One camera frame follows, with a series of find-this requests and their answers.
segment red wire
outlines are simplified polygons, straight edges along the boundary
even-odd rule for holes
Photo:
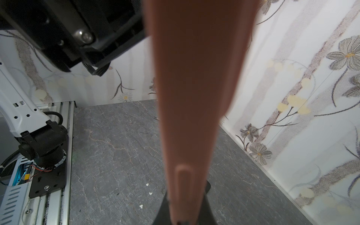
[[[31,166],[34,167],[36,170],[38,170],[38,171],[40,171],[40,172],[51,172],[51,171],[52,171],[52,170],[47,170],[48,168],[46,168],[46,169],[44,169],[44,170],[41,170],[41,169],[37,168],[37,167],[34,166],[34,165],[31,165]],[[33,178],[34,176],[38,175],[39,173],[32,175],[26,182],[29,182],[29,181],[31,180],[31,178]]]

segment black mounting plate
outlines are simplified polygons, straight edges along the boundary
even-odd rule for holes
[[[62,144],[62,149],[68,152],[69,136],[66,141]],[[55,192],[63,189],[66,185],[66,162],[68,158],[58,167],[54,168],[51,172],[41,172],[35,170],[31,188],[29,192],[29,198],[35,198]],[[50,186],[49,190],[45,190],[45,186]]]

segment black cable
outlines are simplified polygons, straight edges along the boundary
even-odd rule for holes
[[[58,122],[58,124],[59,124],[59,125],[63,124],[64,119],[63,119],[63,116],[62,116],[60,113],[58,113],[58,112],[53,112],[53,111],[49,111],[49,112],[44,112],[44,114],[45,114],[45,115],[55,115],[55,116],[59,117],[59,122]]]
[[[0,167],[0,174],[3,172],[5,166],[7,166],[7,164],[9,164],[9,162],[19,154],[19,150],[16,150],[13,154],[11,154],[7,159],[5,159],[5,161],[3,161],[3,163],[1,164],[1,167]]]

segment metal bolt head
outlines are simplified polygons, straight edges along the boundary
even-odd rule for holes
[[[93,36],[91,35],[91,33],[84,31],[81,34],[81,40],[85,43],[85,44],[90,44],[91,42],[93,42]]]

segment robotic arm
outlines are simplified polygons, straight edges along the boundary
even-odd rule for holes
[[[55,168],[64,162],[62,144],[68,137],[66,128],[61,125],[62,119],[58,124],[39,110],[3,63],[0,65],[0,111],[20,143],[19,152],[23,156],[43,169]]]

